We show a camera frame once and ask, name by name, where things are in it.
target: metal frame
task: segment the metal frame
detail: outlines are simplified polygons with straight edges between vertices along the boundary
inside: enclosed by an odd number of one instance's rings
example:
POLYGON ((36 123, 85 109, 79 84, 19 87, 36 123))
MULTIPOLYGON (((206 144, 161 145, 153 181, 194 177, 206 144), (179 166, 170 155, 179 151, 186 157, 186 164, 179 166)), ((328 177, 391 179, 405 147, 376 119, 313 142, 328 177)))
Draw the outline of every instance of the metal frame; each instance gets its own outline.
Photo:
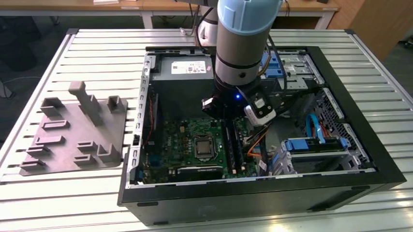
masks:
MULTIPOLYGON (((314 11, 314 12, 290 12, 293 17, 320 17, 318 23, 314 29, 328 29, 333 15, 336 11, 314 11)), ((145 29, 153 29, 153 16, 178 16, 191 15, 190 11, 16 11, 16 10, 0 10, 2 16, 141 16, 143 19, 145 29)), ((286 12, 278 12, 278 17, 286 16, 286 12)))
MULTIPOLYGON (((79 30, 78 39, 64 45, 68 47, 66 55, 59 56, 59 63, 64 65, 54 64, 58 62, 55 59, 51 63, 51 76, 48 84, 40 88, 43 89, 42 95, 60 95, 60 86, 75 79, 98 83, 98 88, 93 90, 95 93, 109 93, 111 87, 115 90, 110 92, 110 95, 133 96, 130 89, 133 88, 134 92, 139 91, 139 85, 135 83, 141 80, 141 72, 131 72, 131 65, 125 65, 123 61, 130 63, 133 58, 134 63, 142 64, 146 46, 191 46, 193 38, 177 38, 179 33, 178 29, 79 30), (118 38, 125 37, 134 38, 127 47, 123 44, 115 44, 119 43, 118 38), (91 72, 85 69, 89 65, 103 70, 99 73, 97 72, 99 69, 91 72), (106 73, 109 66, 114 66, 111 70, 117 69, 117 73, 106 73)), ((274 230, 365 232, 412 228, 413 113, 409 107, 411 100, 404 97, 401 88, 395 88, 389 84, 388 76, 392 75, 380 74, 376 68, 380 62, 372 59, 373 55, 364 53, 365 46, 356 43, 352 35, 342 30, 282 29, 273 30, 272 35, 276 45, 321 47, 408 182, 389 191, 363 197, 334 211, 198 222, 173 227, 165 226, 161 229, 163 231, 229 232, 274 230)), ((133 99, 131 103, 129 119, 133 119, 135 115, 131 113, 137 112, 133 106, 137 100, 133 99)), ((26 119, 18 121, 15 132, 11 134, 11 142, 4 145, 3 151, 8 150, 10 146, 12 146, 12 151, 22 149, 24 144, 20 143, 31 141, 31 138, 23 139, 23 136, 32 135, 35 125, 31 123, 40 122, 40 120, 36 114, 38 106, 30 107, 30 111, 23 111, 20 118, 26 119)), ((133 131, 131 127, 126 127, 126 131, 133 131)), ((115 205, 122 173, 119 168, 22 177, 18 174, 19 168, 16 168, 22 160, 19 153, 12 152, 2 164, 4 168, 2 170, 4 174, 0 174, 3 230, 81 232, 85 230, 137 231, 149 229, 126 208, 115 205)))

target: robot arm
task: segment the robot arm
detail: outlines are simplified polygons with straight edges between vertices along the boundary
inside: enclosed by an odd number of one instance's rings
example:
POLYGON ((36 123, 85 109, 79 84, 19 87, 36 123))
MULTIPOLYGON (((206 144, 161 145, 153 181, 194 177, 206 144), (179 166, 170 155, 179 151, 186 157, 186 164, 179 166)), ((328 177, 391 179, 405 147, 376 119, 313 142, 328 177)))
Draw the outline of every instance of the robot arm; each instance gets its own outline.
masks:
POLYGON ((220 18, 217 91, 214 97, 203 101, 203 111, 214 118, 232 118, 241 115, 242 107, 252 124, 265 125, 276 117, 276 111, 260 85, 258 71, 282 0, 179 1, 217 7, 220 18))

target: white label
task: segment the white label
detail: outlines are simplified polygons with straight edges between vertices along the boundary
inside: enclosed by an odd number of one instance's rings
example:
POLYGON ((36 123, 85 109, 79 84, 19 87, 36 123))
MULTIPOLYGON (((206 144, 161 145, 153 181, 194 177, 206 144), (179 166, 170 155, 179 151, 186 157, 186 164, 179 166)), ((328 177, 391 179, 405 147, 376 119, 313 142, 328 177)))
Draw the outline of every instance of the white label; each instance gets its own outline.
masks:
POLYGON ((294 71, 294 72, 296 72, 296 69, 294 69, 293 66, 285 66, 284 69, 285 69, 286 71, 294 71))
POLYGON ((260 161, 258 165, 266 171, 266 163, 264 162, 264 160, 260 161))
POLYGON ((338 10, 338 8, 324 8, 322 10, 324 11, 336 11, 336 10, 338 10))
POLYGON ((257 108, 261 108, 261 107, 265 106, 265 101, 264 101, 262 98, 260 98, 254 103, 256 103, 256 105, 257 105, 257 108))
POLYGON ((138 6, 121 6, 122 10, 139 10, 138 6))
POLYGON ((198 74, 206 73, 205 61, 175 61, 171 66, 173 74, 198 74))

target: floor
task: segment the floor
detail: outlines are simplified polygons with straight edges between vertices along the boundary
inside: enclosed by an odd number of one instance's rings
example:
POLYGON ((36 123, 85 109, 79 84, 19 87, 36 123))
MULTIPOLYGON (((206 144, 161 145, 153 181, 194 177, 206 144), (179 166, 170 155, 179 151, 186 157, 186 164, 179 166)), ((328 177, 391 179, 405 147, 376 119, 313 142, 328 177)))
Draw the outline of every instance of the floor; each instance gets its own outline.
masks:
MULTIPOLYGON (((60 17, 60 24, 54 26, 48 17, 35 17, 42 32, 42 39, 30 44, 38 58, 38 65, 28 71, 14 72, 0 62, 0 77, 4 81, 19 77, 42 77, 50 61, 60 45, 68 28, 83 29, 143 29, 141 17, 60 17)), ((154 28, 191 28, 191 18, 177 16, 174 19, 154 17, 154 28)), ((413 49, 399 44, 387 60, 385 67, 395 75, 407 91, 413 95, 413 49)), ((7 83, 16 93, 14 99, 0 99, 0 147, 15 125, 20 112, 36 88, 39 79, 27 78, 7 83)))

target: wooden desk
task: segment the wooden desk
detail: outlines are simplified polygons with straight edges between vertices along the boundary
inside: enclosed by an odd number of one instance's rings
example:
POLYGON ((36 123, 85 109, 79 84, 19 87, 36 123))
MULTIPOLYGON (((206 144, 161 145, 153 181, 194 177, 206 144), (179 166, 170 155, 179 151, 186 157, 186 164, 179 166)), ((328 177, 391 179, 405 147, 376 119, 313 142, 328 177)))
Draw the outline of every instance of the wooden desk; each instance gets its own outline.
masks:
MULTIPOLYGON (((316 29, 326 29, 340 6, 333 0, 322 4, 316 0, 289 0, 290 16, 320 17, 316 29)), ((286 16, 282 4, 278 16, 286 16)), ((174 0, 121 0, 119 4, 94 5, 93 0, 0 0, 3 16, 110 16, 137 15, 143 17, 145 28, 151 29, 155 15, 190 15, 187 3, 174 0)))

